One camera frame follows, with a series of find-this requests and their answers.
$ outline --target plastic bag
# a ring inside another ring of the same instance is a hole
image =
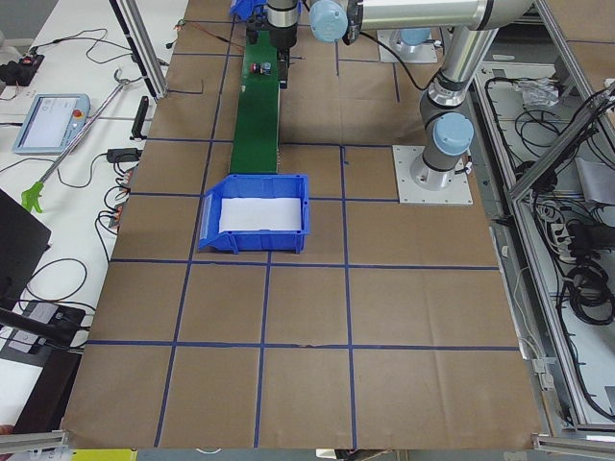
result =
[[[559,91],[551,79],[523,80],[515,85],[520,91],[526,106],[545,106],[550,108],[559,102]]]

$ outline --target blue tape grid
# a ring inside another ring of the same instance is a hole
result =
[[[201,23],[220,23],[231,24],[231,36],[235,26],[235,21],[195,21]],[[218,123],[218,115],[221,104],[221,95],[224,89],[224,83],[226,80],[227,69],[230,58],[239,58],[239,55],[231,53],[231,45],[227,46],[226,54],[216,53],[176,53],[182,56],[219,56],[225,58],[223,79],[220,84],[218,101],[215,111],[215,117],[213,126],[211,129],[211,136],[208,139],[187,139],[187,138],[149,138],[151,142],[202,142],[208,143],[208,155],[205,168],[205,174],[203,182],[201,184],[201,191],[198,194],[182,194],[182,193],[165,193],[165,192],[132,192],[135,196],[150,196],[150,197],[190,197],[199,199],[199,207],[201,210],[203,207],[203,200],[205,197],[205,184],[209,171],[209,164],[211,160],[212,148],[216,143],[233,143],[230,139],[216,139],[215,132]],[[378,62],[374,60],[357,60],[357,59],[342,59],[339,57],[338,44],[335,44],[335,63],[336,72],[339,76],[339,63],[341,61],[358,61],[358,62]],[[397,102],[399,103],[400,89],[398,83],[398,76],[396,66],[392,64],[393,76],[395,82],[395,91]],[[263,374],[266,359],[266,351],[273,349],[319,349],[319,350],[341,350],[347,351],[349,357],[349,385],[350,385],[350,411],[351,411],[351,431],[352,431],[352,445],[354,449],[359,448],[359,440],[357,438],[357,407],[356,407],[356,393],[355,393],[355,369],[354,369],[354,351],[463,351],[463,352],[516,352],[519,349],[517,347],[508,346],[430,346],[430,345],[370,345],[370,344],[355,344],[353,341],[352,331],[352,300],[350,292],[350,276],[351,269],[382,269],[382,270],[441,270],[441,271],[499,271],[497,266],[426,266],[426,265],[379,265],[379,264],[351,264],[349,261],[349,242],[348,242],[348,221],[347,221],[347,203],[349,202],[365,202],[365,203],[398,203],[396,199],[384,199],[384,198],[349,198],[346,196],[345,186],[345,157],[347,148],[388,148],[389,145],[378,144],[346,144],[340,145],[335,143],[308,143],[308,142],[287,142],[282,145],[302,145],[302,146],[323,146],[334,147],[339,149],[339,162],[341,171],[341,197],[310,197],[312,201],[335,201],[341,202],[342,205],[342,227],[343,227],[343,244],[344,244],[344,262],[342,264],[305,264],[305,263],[284,263],[273,262],[272,253],[269,252],[266,262],[242,262],[242,261],[216,261],[216,260],[194,260],[192,255],[194,253],[196,242],[198,241],[198,230],[200,215],[197,216],[194,224],[194,231],[192,234],[192,241],[190,244],[190,256],[188,259],[135,259],[135,258],[113,258],[113,262],[127,262],[127,263],[154,263],[154,264],[185,264],[186,270],[184,275],[184,285],[182,289],[182,295],[180,299],[180,305],[178,308],[176,325],[171,341],[148,341],[148,340],[90,340],[87,343],[91,345],[102,346],[150,346],[150,347],[166,347],[171,348],[169,357],[169,363],[166,374],[166,381],[164,385],[164,392],[162,396],[162,403],[160,406],[160,416],[158,421],[158,428],[156,433],[156,439],[154,446],[160,445],[160,438],[164,428],[164,416],[166,412],[166,405],[168,403],[168,395],[171,384],[171,378],[173,375],[173,366],[175,361],[175,354],[177,348],[191,347],[191,348],[213,348],[213,349],[230,349],[230,348],[242,348],[242,349],[258,349],[258,389],[257,389],[257,403],[256,403],[256,417],[255,417],[255,432],[254,432],[254,448],[258,448],[259,436],[260,436],[260,417],[262,407],[262,387],[263,387]],[[263,310],[261,319],[260,341],[258,343],[224,343],[224,342],[190,342],[180,341],[180,325],[182,320],[182,314],[184,311],[185,296],[190,277],[190,271],[193,265],[200,264],[217,264],[217,265],[231,265],[231,266],[260,266],[265,267],[265,287],[263,297]],[[299,344],[279,344],[279,343],[267,343],[266,342],[266,323],[267,323],[267,310],[269,301],[269,281],[272,267],[313,267],[313,268],[340,268],[344,269],[345,275],[345,295],[346,295],[346,321],[348,330],[347,344],[330,344],[330,345],[299,345]]]

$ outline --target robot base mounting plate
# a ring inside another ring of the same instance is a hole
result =
[[[378,31],[378,40],[382,43],[389,45],[389,41],[391,39],[391,34],[393,34],[394,30],[385,30]],[[397,62],[395,57],[391,55],[388,51],[386,51],[381,46],[378,47],[381,54],[381,62]],[[415,47],[414,53],[400,53],[400,58],[404,62],[410,62],[415,64],[431,64],[434,62],[438,62],[438,57],[435,54],[435,47],[432,43],[424,43],[422,45],[417,45]]]
[[[470,184],[465,174],[455,175],[453,182],[445,189],[437,192],[424,189],[410,176],[410,165],[415,158],[423,154],[423,146],[393,146],[393,159],[395,161],[395,176],[400,204],[413,205],[463,205],[474,203]],[[463,168],[460,160],[456,170]]]

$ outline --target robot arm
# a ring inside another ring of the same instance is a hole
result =
[[[421,101],[428,145],[411,167],[429,190],[446,187],[467,152],[474,127],[461,106],[498,28],[526,12],[532,0],[306,0],[310,27],[321,41],[346,44],[361,31],[455,26],[453,42]],[[271,42],[288,57],[296,42],[298,0],[267,0]]]

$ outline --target yellow object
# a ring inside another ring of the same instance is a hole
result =
[[[75,449],[72,461],[136,461],[135,449]]]

